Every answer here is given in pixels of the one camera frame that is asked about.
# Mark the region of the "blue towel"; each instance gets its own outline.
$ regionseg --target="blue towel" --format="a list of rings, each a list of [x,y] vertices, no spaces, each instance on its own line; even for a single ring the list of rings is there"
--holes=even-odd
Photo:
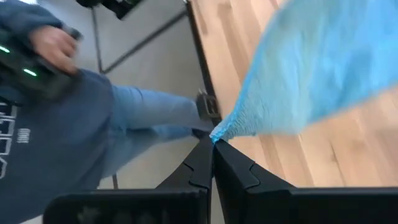
[[[215,142],[297,134],[398,79],[398,0],[292,0],[262,36]]]

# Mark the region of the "black object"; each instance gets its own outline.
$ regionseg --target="black object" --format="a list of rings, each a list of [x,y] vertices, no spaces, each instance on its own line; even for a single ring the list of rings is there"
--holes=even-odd
[[[196,104],[200,119],[208,121],[216,118],[221,118],[218,111],[217,99],[207,93],[199,92]]]
[[[143,0],[76,0],[77,3],[84,7],[95,7],[102,4],[113,11],[118,19],[123,19],[142,1]]]
[[[44,224],[210,223],[215,175],[226,224],[397,223],[398,188],[295,188],[224,141],[202,139],[156,189],[55,199]]]
[[[65,31],[75,39],[81,37],[75,29]],[[2,101],[21,106],[26,101],[30,103],[61,98],[79,80],[79,76],[57,69],[17,41],[8,30],[0,29],[0,79]],[[6,95],[10,92],[13,92],[12,95],[22,95],[22,99]]]

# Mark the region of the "wooden surface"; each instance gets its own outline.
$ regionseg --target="wooden surface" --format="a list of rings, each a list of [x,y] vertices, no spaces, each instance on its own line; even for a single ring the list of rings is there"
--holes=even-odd
[[[231,112],[277,0],[191,0],[221,112]],[[298,136],[230,143],[298,187],[398,184],[398,89],[308,127]]]

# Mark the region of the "leg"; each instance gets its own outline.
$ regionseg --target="leg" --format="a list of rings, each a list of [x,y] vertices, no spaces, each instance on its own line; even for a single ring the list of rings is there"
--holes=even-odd
[[[210,122],[199,118],[193,100],[158,91],[113,86],[115,117],[122,129],[142,129],[158,125],[183,126],[211,131]]]
[[[141,130],[112,130],[106,155],[103,178],[117,171],[151,146],[191,135],[190,128],[156,126]]]

